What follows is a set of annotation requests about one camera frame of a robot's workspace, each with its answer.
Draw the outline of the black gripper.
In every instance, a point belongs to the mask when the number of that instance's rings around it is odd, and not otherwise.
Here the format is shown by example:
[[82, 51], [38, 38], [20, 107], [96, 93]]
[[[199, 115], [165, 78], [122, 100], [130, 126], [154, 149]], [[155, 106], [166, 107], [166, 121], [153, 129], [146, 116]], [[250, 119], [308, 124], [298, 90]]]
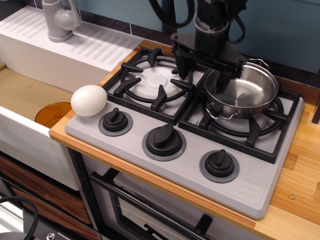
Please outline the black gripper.
[[229, 42], [229, 23], [219, 30], [198, 25], [195, 29], [195, 34], [171, 35], [178, 75], [184, 80], [195, 63], [218, 70], [216, 93], [222, 94], [231, 79], [241, 76], [245, 58]]

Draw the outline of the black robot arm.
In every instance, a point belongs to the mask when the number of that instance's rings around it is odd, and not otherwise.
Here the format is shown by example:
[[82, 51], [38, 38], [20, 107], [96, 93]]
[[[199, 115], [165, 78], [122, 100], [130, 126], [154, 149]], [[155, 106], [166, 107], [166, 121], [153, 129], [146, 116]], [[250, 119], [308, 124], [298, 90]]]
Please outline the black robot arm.
[[178, 75], [185, 79], [195, 63], [220, 72], [216, 92], [221, 94], [231, 79], [241, 76], [246, 59], [232, 45], [244, 39], [229, 37], [231, 22], [245, 29], [239, 14], [246, 9], [245, 0], [199, 0], [193, 17], [195, 34], [172, 34], [172, 51]]

